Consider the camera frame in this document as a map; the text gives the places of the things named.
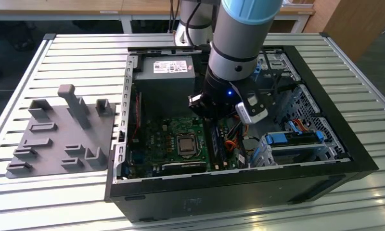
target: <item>gray plastic holder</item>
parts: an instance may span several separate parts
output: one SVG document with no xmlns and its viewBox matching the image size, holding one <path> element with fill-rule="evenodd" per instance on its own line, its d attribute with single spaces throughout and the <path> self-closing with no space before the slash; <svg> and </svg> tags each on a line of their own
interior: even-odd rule
<svg viewBox="0 0 385 231">
<path fill-rule="evenodd" d="M 62 85 L 67 105 L 51 106 L 34 100 L 32 118 L 15 150 L 7 178 L 102 171 L 107 169 L 116 105 L 107 99 L 86 104 L 74 94 L 74 85 Z"/>
</svg>

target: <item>open computer tower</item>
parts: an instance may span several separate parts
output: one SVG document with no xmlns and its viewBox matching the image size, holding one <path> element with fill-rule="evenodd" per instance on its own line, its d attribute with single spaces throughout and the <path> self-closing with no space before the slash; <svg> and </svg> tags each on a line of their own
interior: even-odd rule
<svg viewBox="0 0 385 231">
<path fill-rule="evenodd" d="M 106 201 L 132 222 L 314 201 L 378 170 L 294 46 L 260 52 L 252 78 L 274 102 L 250 127 L 190 109 L 208 57 L 130 48 Z"/>
</svg>

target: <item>screw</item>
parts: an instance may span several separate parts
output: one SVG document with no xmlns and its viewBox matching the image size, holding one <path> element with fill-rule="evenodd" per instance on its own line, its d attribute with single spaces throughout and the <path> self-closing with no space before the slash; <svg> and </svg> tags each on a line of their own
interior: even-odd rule
<svg viewBox="0 0 385 231">
<path fill-rule="evenodd" d="M 235 67 L 235 70 L 236 70 L 238 72 L 240 72 L 240 71 L 243 71 L 243 67 L 242 67 L 242 66 L 236 66 L 236 67 Z"/>
</svg>

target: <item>power supply label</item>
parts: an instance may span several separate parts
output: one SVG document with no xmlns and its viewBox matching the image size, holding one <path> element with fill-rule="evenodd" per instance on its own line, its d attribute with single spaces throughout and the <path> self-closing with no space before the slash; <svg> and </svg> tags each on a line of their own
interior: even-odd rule
<svg viewBox="0 0 385 231">
<path fill-rule="evenodd" d="M 155 62 L 155 74 L 188 72 L 187 61 L 158 61 Z"/>
</svg>

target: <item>metal workbench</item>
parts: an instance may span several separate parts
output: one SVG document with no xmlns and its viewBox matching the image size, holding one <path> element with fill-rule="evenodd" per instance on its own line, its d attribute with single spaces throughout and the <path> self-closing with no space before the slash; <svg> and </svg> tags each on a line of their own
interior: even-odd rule
<svg viewBox="0 0 385 231">
<path fill-rule="evenodd" d="M 58 35 L 43 41 L 0 117 L 0 230 L 385 230 L 385 98 L 331 38 L 319 34 L 271 34 L 266 45 L 296 46 L 380 170 L 318 201 L 132 224 L 103 201 L 107 171 L 4 177 L 32 99 L 64 104 L 58 87 L 75 84 L 87 103 L 108 98 L 119 112 L 127 47 L 174 46 L 172 40 L 168 34 L 116 34 Z"/>
</svg>

